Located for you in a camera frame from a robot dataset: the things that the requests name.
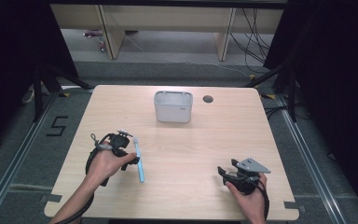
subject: wooden tabletop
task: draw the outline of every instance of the wooden tabletop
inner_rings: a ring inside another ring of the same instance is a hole
[[[191,121],[157,121],[156,91],[191,92]],[[213,101],[205,103],[205,95]],[[255,89],[114,85],[95,88],[52,191],[62,199],[48,202],[47,216],[54,216],[83,180],[94,149],[90,135],[101,139],[120,129],[138,138],[145,182],[136,165],[118,171],[97,189],[84,217],[242,220],[217,166],[236,171],[231,159],[251,157],[271,171],[268,219],[298,218],[298,210],[284,207],[295,199]],[[127,152],[135,151],[130,140]]]

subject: black round hole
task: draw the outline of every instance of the black round hole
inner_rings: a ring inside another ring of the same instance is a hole
[[[210,95],[206,95],[206,96],[204,96],[203,98],[203,101],[205,102],[205,103],[211,103],[211,102],[213,102],[213,97],[212,96],[210,96]]]

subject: motion capture device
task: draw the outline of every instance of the motion capture device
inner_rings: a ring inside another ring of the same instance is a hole
[[[223,177],[223,185],[228,181],[244,195],[249,195],[255,189],[259,189],[264,197],[264,218],[267,219],[269,215],[269,196],[267,195],[266,186],[264,186],[263,182],[259,181],[260,177],[258,174],[269,174],[271,171],[252,158],[241,162],[231,159],[231,164],[238,169],[237,172],[227,173],[222,167],[217,167],[218,174]]]
[[[117,132],[118,132],[118,134],[116,134],[116,133],[107,134],[103,139],[101,139],[101,141],[97,140],[94,133],[91,134],[91,138],[92,138],[92,140],[94,140],[95,148],[91,151],[91,153],[89,154],[89,158],[87,159],[86,174],[89,172],[91,163],[94,160],[95,156],[97,155],[98,151],[100,151],[100,150],[112,150],[112,153],[115,154],[115,156],[117,156],[117,157],[124,157],[128,154],[123,148],[127,147],[127,145],[130,142],[130,139],[128,138],[128,136],[132,137],[132,135],[129,133],[126,133],[123,130],[118,130]],[[109,141],[110,141],[109,145],[103,144],[103,142],[106,140],[106,138],[109,138]],[[140,159],[139,157],[135,157],[132,161],[125,163],[121,167],[121,170],[125,171],[127,169],[128,165],[137,164],[139,159]],[[101,184],[101,186],[105,187],[108,180],[109,180],[109,178],[106,178],[104,180],[104,182]],[[80,211],[78,211],[76,214],[74,214],[71,217],[68,217],[67,219],[65,219],[63,221],[57,222],[57,224],[71,223],[72,221],[81,217],[90,208],[93,201],[94,201],[94,194],[91,195],[91,198],[89,198],[89,201],[86,203],[86,205],[84,205],[84,207],[82,209],[80,209]]]

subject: light blue stick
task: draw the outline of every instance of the light blue stick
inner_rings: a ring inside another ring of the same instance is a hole
[[[141,183],[144,183],[145,177],[144,177],[144,167],[142,166],[141,151],[139,150],[138,147],[138,138],[136,138],[135,136],[133,137],[133,144],[135,145],[136,156],[139,157],[139,161],[138,161],[139,181],[141,181]]]

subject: white box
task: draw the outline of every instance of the white box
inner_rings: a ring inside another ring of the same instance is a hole
[[[193,94],[187,91],[157,91],[154,97],[157,120],[183,122],[191,120]]]

